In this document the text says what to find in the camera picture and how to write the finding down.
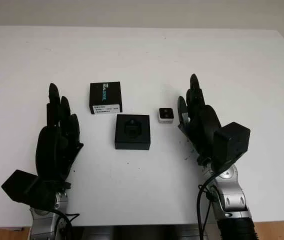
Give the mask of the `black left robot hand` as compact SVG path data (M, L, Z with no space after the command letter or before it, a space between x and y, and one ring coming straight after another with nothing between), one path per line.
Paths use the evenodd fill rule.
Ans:
M51 83L46 104L46 125L36 146L35 165L38 176L49 182L64 182L82 147L78 116L71 113L69 101L60 96Z

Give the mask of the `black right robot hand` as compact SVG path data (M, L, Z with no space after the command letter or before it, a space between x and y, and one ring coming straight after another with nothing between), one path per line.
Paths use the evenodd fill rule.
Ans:
M186 97L177 99L179 129L193 144L198 157L197 163L204 166L212 161L214 132L221 128L215 110L205 104L203 91L196 74L190 77L190 88Z

